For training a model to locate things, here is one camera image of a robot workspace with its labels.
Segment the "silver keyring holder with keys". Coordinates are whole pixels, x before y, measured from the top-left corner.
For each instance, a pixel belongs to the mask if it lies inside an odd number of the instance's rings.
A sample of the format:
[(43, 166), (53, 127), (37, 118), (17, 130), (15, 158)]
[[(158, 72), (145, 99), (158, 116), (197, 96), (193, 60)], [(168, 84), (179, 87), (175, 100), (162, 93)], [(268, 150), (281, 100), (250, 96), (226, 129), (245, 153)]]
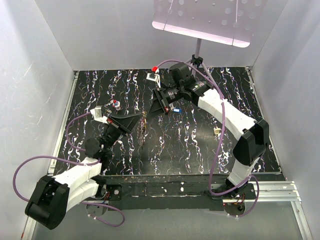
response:
[(145, 117), (141, 118), (137, 128), (137, 140), (139, 148), (142, 150), (146, 141), (147, 120)]

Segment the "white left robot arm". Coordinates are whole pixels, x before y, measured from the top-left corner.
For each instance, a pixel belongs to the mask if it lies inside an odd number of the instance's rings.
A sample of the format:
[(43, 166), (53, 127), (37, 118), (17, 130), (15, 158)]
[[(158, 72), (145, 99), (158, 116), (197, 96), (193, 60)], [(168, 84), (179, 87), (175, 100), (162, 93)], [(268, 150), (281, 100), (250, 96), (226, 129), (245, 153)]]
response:
[(71, 208), (87, 198), (101, 200), (106, 196), (106, 187), (97, 180), (103, 163), (119, 137), (129, 135), (143, 116), (141, 113), (103, 116), (100, 110), (91, 110), (89, 114), (95, 121), (106, 124), (103, 134), (85, 142), (83, 161), (58, 175), (41, 177), (27, 202), (25, 214), (49, 230), (55, 229)]

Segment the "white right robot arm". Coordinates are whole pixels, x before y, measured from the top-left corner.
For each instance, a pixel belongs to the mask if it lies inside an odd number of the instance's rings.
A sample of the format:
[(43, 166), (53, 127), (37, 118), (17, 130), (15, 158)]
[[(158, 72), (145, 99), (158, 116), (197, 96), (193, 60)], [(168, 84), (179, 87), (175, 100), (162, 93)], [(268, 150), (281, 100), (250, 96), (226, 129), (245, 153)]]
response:
[(259, 158), (269, 146), (269, 124), (249, 117), (234, 107), (224, 98), (223, 93), (213, 80), (208, 69), (198, 74), (203, 77), (197, 80), (192, 71), (198, 69), (185, 62), (174, 61), (170, 67), (174, 83), (166, 86), (161, 83), (158, 66), (147, 74), (147, 80), (156, 82), (153, 90), (153, 102), (146, 117), (148, 119), (168, 114), (170, 105), (180, 99), (193, 103), (195, 106), (215, 117), (222, 129), (228, 129), (237, 143), (233, 148), (235, 162), (231, 173), (225, 181), (222, 192), (210, 191), (214, 197), (228, 195), (237, 199), (245, 192), (244, 186), (251, 179), (251, 173)]

